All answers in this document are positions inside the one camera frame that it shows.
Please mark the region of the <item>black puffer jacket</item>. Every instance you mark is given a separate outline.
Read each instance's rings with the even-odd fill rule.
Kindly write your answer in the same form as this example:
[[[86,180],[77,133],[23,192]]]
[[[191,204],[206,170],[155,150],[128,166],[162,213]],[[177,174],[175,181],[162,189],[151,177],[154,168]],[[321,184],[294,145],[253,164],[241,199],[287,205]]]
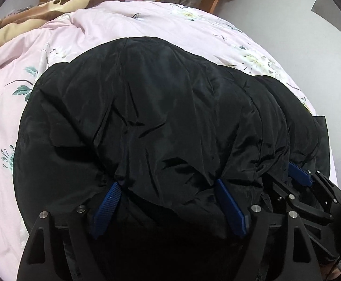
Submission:
[[[270,210],[264,175],[288,163],[330,174],[326,122],[281,82],[159,38],[102,44],[46,70],[20,121],[13,183],[29,233],[39,213],[92,218],[122,196],[92,243],[103,280],[235,280],[243,242],[216,200]]]

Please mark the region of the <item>pink floral quilt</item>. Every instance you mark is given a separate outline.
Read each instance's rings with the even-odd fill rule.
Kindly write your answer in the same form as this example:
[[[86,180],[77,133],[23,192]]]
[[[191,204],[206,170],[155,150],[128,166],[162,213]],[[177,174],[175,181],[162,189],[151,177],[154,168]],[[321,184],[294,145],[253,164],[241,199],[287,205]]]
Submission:
[[[159,37],[219,65],[281,81],[315,108],[281,65],[229,23],[195,8],[149,1],[103,2],[63,14],[0,47],[0,278],[15,280],[28,233],[15,200],[12,163],[18,126],[33,84],[51,65],[69,62],[123,37]]]

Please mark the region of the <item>brown beige fleece blanket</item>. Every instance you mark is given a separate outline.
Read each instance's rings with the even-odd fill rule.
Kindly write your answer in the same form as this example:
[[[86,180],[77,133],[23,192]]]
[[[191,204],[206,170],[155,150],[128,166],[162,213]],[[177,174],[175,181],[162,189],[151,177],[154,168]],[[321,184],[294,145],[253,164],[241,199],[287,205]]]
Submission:
[[[113,0],[52,0],[0,19],[0,47],[15,37],[40,28],[63,14],[92,8],[105,1]]]

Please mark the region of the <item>grey square wall panel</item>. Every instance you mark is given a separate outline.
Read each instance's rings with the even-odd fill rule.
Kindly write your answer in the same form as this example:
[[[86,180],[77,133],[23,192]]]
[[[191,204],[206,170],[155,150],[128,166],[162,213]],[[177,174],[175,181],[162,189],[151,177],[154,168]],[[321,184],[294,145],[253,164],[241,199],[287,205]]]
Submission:
[[[311,11],[341,32],[341,11],[333,0],[315,0]]]

